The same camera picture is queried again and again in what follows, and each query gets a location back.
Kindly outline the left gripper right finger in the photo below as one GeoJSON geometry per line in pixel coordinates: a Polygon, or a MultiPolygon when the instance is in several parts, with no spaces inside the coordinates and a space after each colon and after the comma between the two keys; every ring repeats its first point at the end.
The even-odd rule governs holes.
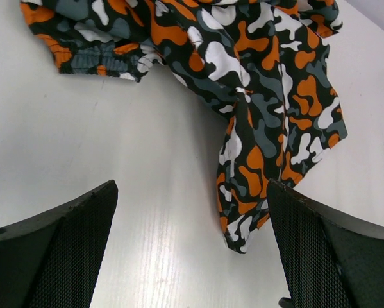
{"type": "Polygon", "coordinates": [[[289,297],[280,307],[384,307],[384,227],[267,186],[289,297]]]}

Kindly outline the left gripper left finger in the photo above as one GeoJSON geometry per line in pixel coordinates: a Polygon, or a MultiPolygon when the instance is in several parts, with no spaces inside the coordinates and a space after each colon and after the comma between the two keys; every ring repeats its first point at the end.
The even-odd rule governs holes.
{"type": "Polygon", "coordinates": [[[0,227],[0,307],[90,307],[117,199],[109,180],[0,227]]]}

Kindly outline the orange camouflage shorts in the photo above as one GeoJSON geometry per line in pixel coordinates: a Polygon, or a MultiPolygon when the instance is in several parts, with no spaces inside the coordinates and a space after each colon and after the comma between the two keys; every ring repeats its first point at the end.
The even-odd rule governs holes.
{"type": "Polygon", "coordinates": [[[244,254],[269,218],[270,180],[297,185],[347,130],[327,77],[336,1],[21,1],[62,74],[139,82],[166,65],[228,127],[217,206],[244,254]]]}

